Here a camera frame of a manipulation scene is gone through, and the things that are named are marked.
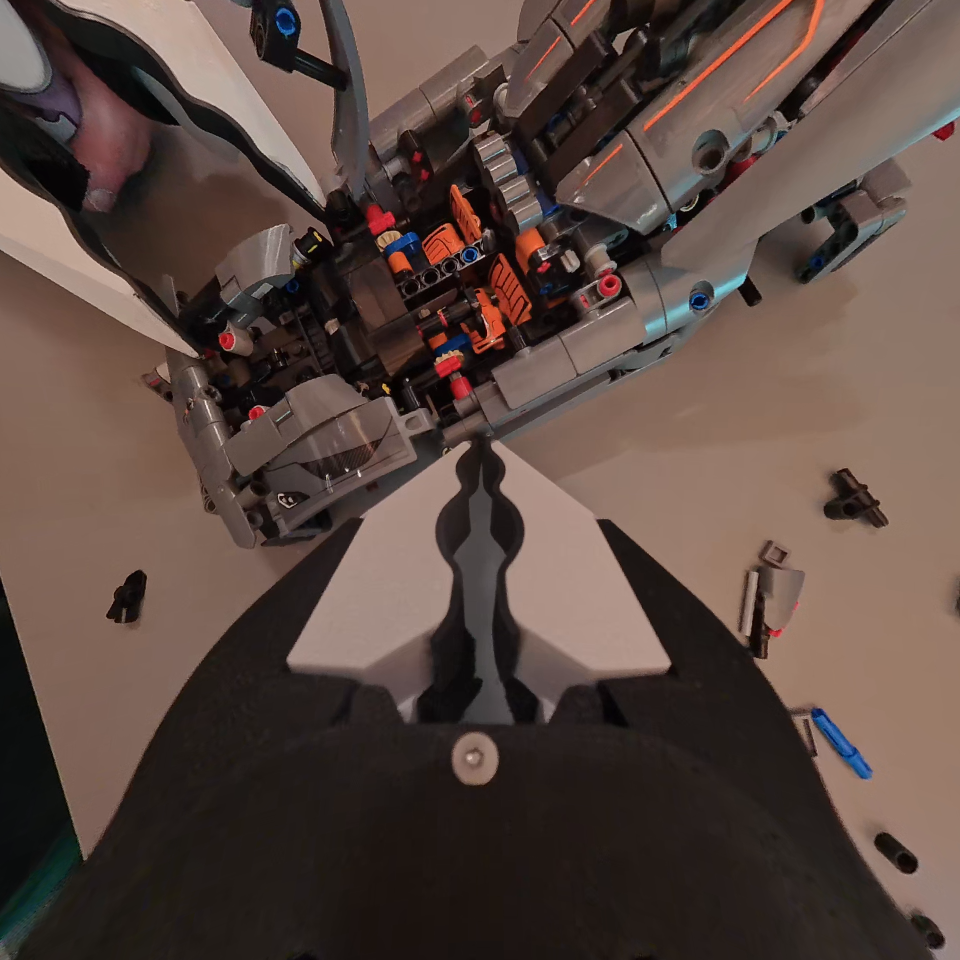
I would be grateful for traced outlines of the grey lego car model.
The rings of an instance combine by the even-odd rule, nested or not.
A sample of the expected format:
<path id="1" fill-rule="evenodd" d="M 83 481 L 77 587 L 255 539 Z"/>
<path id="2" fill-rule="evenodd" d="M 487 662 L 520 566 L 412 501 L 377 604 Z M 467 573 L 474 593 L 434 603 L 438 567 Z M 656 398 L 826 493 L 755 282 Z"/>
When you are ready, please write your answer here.
<path id="1" fill-rule="evenodd" d="M 145 386 L 243 548 L 330 531 L 395 471 L 673 354 L 799 216 L 833 273 L 906 215 L 897 156 L 958 123 L 958 2 L 524 2 L 371 123 L 330 237 L 279 224 L 169 306 Z"/>

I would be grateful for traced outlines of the blue lego pin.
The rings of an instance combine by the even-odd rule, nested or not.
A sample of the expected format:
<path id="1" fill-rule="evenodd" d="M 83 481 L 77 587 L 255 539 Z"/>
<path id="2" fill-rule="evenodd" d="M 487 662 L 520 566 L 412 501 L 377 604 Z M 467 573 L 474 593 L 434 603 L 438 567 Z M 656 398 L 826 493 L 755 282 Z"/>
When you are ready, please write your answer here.
<path id="1" fill-rule="evenodd" d="M 834 720 L 821 707 L 813 707 L 810 719 L 837 757 L 846 764 L 858 778 L 869 782 L 874 771 L 860 750 L 846 737 Z"/>

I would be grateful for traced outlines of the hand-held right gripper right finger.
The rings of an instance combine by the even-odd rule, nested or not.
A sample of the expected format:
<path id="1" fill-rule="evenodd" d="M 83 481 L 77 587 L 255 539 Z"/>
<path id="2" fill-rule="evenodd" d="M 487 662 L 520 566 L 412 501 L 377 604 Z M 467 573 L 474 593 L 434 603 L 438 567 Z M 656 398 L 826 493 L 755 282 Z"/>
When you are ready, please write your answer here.
<path id="1" fill-rule="evenodd" d="M 598 519 L 498 441 L 490 533 L 503 552 L 492 639 L 514 718 L 549 718 L 575 687 L 665 675 L 671 660 Z"/>

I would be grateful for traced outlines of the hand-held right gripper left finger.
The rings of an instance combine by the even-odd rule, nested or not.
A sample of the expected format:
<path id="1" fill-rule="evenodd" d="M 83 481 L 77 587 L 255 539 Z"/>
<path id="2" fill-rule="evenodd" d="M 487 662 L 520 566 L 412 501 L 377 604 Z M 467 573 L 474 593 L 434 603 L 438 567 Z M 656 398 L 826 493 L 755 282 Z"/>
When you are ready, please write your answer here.
<path id="1" fill-rule="evenodd" d="M 482 686 L 455 555 L 471 534 L 482 442 L 465 442 L 371 507 L 287 656 L 294 673 L 349 679 L 463 718 Z"/>

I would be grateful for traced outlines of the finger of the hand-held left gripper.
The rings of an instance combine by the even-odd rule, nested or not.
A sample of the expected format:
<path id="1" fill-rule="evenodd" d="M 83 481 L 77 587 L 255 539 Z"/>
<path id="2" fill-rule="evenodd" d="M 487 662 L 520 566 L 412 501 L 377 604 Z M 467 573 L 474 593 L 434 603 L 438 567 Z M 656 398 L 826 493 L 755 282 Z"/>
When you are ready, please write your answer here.
<path id="1" fill-rule="evenodd" d="M 130 329 L 189 357 L 169 309 L 90 252 L 57 205 L 1 173 L 1 250 Z"/>
<path id="2" fill-rule="evenodd" d="M 316 177 L 195 3 L 54 1 L 53 22 L 94 75 L 139 114 L 192 124 L 245 156 L 298 207 L 324 218 Z"/>

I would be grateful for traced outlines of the small grey lego panel assembly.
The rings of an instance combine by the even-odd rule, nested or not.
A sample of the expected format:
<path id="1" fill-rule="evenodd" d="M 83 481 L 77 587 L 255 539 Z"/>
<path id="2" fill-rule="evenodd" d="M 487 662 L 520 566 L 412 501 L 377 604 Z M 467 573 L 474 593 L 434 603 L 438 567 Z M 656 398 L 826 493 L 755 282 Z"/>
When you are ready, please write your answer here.
<path id="1" fill-rule="evenodd" d="M 805 580 L 802 570 L 765 563 L 747 571 L 739 630 L 755 659 L 767 659 L 770 641 L 786 630 L 798 608 Z"/>

